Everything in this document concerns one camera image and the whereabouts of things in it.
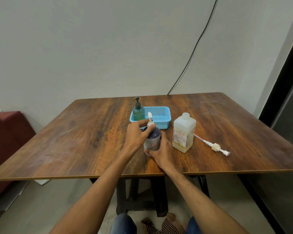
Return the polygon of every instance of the person's left hand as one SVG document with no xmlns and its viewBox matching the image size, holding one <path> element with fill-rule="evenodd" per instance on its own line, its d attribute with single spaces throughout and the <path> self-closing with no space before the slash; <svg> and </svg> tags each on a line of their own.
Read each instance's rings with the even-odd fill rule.
<svg viewBox="0 0 293 234">
<path fill-rule="evenodd" d="M 130 153 L 131 156 L 137 152 L 152 130 L 156 127 L 155 124 L 152 124 L 145 131 L 141 132 L 140 127 L 146 126 L 148 122 L 149 119 L 144 119 L 132 122 L 128 125 L 123 150 Z"/>
</svg>

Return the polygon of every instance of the checkered cloth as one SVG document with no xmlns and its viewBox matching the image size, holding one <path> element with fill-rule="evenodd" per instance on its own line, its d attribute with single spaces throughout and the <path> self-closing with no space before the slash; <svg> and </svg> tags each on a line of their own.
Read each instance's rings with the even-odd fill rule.
<svg viewBox="0 0 293 234">
<path fill-rule="evenodd" d="M 162 224 L 162 230 L 157 230 L 149 218 L 142 221 L 143 234 L 185 234 L 185 230 L 176 219 L 176 215 L 168 213 Z"/>
</svg>

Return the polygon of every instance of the blue jeans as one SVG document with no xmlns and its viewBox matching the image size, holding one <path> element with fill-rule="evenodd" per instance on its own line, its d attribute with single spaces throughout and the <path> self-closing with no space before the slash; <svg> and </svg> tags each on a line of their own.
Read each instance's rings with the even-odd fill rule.
<svg viewBox="0 0 293 234">
<path fill-rule="evenodd" d="M 188 222 L 186 234 L 201 234 L 194 217 Z M 125 213 L 118 215 L 112 224 L 110 234 L 137 234 L 137 226 L 130 216 Z"/>
</svg>

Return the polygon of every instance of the blue plastic basket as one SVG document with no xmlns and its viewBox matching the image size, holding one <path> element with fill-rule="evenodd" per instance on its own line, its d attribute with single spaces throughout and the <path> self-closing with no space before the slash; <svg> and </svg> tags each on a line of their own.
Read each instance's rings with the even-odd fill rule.
<svg viewBox="0 0 293 234">
<path fill-rule="evenodd" d="M 172 120 L 172 117 L 170 115 L 169 107 L 144 107 L 144 116 L 145 118 L 148 118 L 147 113 L 152 113 L 152 119 L 153 122 L 156 124 L 156 126 L 159 129 L 167 129 L 169 122 Z M 130 119 L 131 122 L 134 122 L 133 120 L 133 111 L 131 111 Z"/>
</svg>

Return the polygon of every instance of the bottle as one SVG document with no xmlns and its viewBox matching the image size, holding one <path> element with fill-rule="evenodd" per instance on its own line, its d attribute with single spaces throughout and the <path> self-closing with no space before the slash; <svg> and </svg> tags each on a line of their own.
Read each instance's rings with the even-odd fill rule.
<svg viewBox="0 0 293 234">
<path fill-rule="evenodd" d="M 134 100 L 137 100 L 136 106 L 133 108 L 133 120 L 134 121 L 140 121 L 145 119 L 144 115 L 144 107 L 141 106 L 141 103 L 139 102 L 139 96 L 135 97 Z"/>
<path fill-rule="evenodd" d="M 148 117 L 149 117 L 149 122 L 147 123 L 147 126 L 150 126 L 154 124 L 154 122 L 152 121 L 152 113 L 148 112 Z M 159 150 L 160 149 L 160 133 L 161 133 L 160 129 L 158 127 L 155 127 L 154 130 L 149 134 L 149 136 L 145 140 L 143 144 L 144 149 L 149 149 L 154 151 Z"/>
<path fill-rule="evenodd" d="M 182 116 L 174 121 L 174 135 L 172 147 L 185 153 L 193 145 L 194 129 L 196 120 L 190 117 L 190 114 L 184 112 Z"/>
</svg>

